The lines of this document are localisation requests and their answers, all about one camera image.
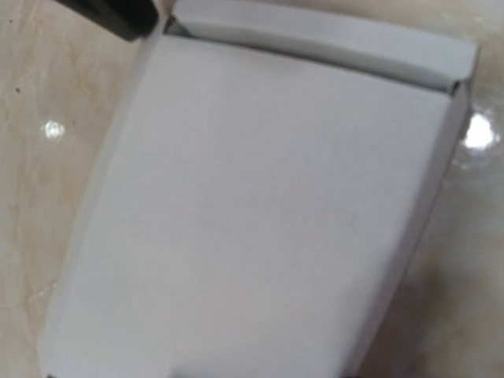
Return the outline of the white paper box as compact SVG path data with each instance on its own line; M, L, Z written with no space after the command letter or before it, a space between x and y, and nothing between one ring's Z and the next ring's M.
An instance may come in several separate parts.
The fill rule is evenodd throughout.
M177 1L137 40L42 375L355 377L468 126L478 46L250 1Z

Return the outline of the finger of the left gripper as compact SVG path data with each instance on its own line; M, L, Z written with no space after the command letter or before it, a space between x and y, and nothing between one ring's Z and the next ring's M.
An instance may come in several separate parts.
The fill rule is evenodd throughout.
M159 13L151 0L57 2L128 42L148 37L159 21Z

